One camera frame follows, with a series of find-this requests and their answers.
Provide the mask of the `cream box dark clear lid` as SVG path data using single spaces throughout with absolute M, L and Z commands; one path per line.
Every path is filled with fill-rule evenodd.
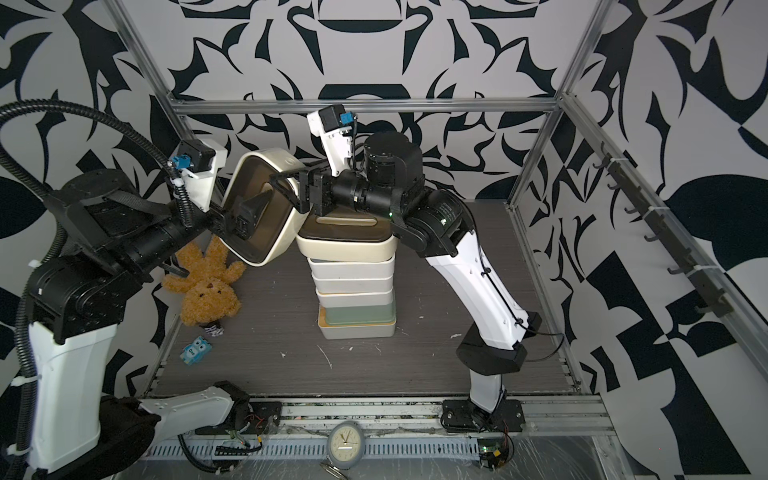
M 281 148 L 249 152 L 239 160 L 227 188 L 223 208 L 233 225 L 221 235 L 243 262 L 262 267 L 282 255 L 307 218 L 286 197 L 298 193 L 289 171 L 303 167 Z

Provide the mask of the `white box bamboo lid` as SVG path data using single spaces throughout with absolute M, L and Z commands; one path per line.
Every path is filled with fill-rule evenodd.
M 321 294 L 381 293 L 393 288 L 394 276 L 381 278 L 319 278 L 312 275 L 316 291 Z
M 387 338 L 394 335 L 397 320 L 390 323 L 331 325 L 327 322 L 327 310 L 319 309 L 317 325 L 327 340 Z
M 394 290 L 386 292 L 321 293 L 316 291 L 319 303 L 324 308 L 351 308 L 389 305 L 394 300 Z

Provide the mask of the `white box grey lid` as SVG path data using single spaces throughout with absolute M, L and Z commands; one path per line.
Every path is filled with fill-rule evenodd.
M 380 262 L 327 261 L 308 258 L 312 275 L 321 280 L 379 279 L 394 275 L 395 258 Z

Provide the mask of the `green tissue box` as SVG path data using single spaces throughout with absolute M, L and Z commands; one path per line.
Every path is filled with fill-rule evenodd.
M 389 324 L 396 321 L 396 303 L 321 308 L 329 326 Z

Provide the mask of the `white box bamboo lid front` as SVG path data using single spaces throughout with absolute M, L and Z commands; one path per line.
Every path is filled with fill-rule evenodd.
M 390 323 L 331 325 L 327 322 L 327 310 L 319 309 L 317 325 L 327 340 L 387 338 L 394 335 L 397 320 Z

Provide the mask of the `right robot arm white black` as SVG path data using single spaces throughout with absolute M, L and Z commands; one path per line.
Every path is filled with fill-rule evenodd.
M 298 167 L 272 175 L 269 183 L 301 213 L 324 216 L 345 207 L 388 221 L 393 236 L 448 282 L 474 322 L 457 349 L 470 372 L 469 400 L 491 415 L 506 393 L 504 375 L 521 369 L 523 341 L 540 322 L 491 267 L 469 207 L 456 194 L 427 185 L 418 146 L 385 131 L 364 142 L 363 156 L 361 170 L 333 176 L 326 167 Z

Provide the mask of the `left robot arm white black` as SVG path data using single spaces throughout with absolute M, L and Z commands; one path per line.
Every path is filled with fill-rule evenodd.
M 155 203 L 139 197 L 123 172 L 95 170 L 41 190 L 57 233 L 19 303 L 21 405 L 8 478 L 102 479 L 168 438 L 247 427 L 249 396 L 228 381 L 156 402 L 103 391 L 128 301 L 200 233 L 229 226 L 221 208 L 194 205 L 182 179 L 173 187 L 173 203 Z

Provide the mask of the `brown plush bunny toy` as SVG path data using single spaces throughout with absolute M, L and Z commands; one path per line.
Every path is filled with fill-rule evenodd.
M 232 284 L 246 270 L 242 261 L 228 262 L 229 249 L 213 235 L 205 251 L 190 242 L 177 252 L 180 266 L 188 272 L 186 277 L 166 274 L 162 286 L 181 294 L 180 319 L 184 325 L 199 327 L 235 316 L 241 309 Z

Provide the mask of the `small zebra striped toy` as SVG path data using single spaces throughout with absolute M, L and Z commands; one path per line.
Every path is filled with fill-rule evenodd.
M 201 328 L 210 337 L 219 337 L 224 334 L 225 329 L 219 322 L 211 322 L 206 325 L 202 325 Z

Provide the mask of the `blue owl toy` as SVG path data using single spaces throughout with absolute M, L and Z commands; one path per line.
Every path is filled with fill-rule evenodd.
M 198 336 L 183 348 L 180 359 L 185 365 L 193 365 L 200 362 L 212 349 L 213 346 L 207 339 Z

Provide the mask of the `round analog clock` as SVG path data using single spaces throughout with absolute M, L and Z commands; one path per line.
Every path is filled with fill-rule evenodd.
M 365 451 L 365 434 L 354 421 L 338 424 L 328 436 L 328 459 L 338 469 L 348 470 L 354 467 L 363 459 Z

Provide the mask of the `green circuit board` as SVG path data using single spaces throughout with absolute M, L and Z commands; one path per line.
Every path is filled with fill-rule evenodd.
M 509 442 L 503 439 L 484 438 L 478 440 L 478 465 L 480 468 L 497 470 L 508 462 Z

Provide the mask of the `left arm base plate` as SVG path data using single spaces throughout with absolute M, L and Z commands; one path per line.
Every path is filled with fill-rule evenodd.
M 242 435 L 261 435 L 276 431 L 281 425 L 283 403 L 251 401 L 235 417 L 235 430 Z

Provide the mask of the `black wall hook rack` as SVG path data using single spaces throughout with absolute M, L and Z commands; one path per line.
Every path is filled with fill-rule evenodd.
M 660 243 L 674 265 L 667 269 L 671 275 L 683 275 L 701 296 L 704 306 L 701 313 L 712 313 L 723 318 L 734 312 L 725 281 L 719 278 L 720 268 L 695 246 L 692 236 L 653 188 L 637 172 L 632 162 L 611 155 L 604 145 L 600 146 L 601 159 L 594 165 L 613 179 L 612 191 L 622 192 L 630 206 L 625 212 L 642 220 L 650 229 L 647 242 Z

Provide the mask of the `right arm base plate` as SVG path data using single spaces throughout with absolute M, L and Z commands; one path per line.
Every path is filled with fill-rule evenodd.
M 468 399 L 442 402 L 440 424 L 448 433 L 519 433 L 525 423 L 522 404 L 518 400 L 503 399 L 492 413 Z

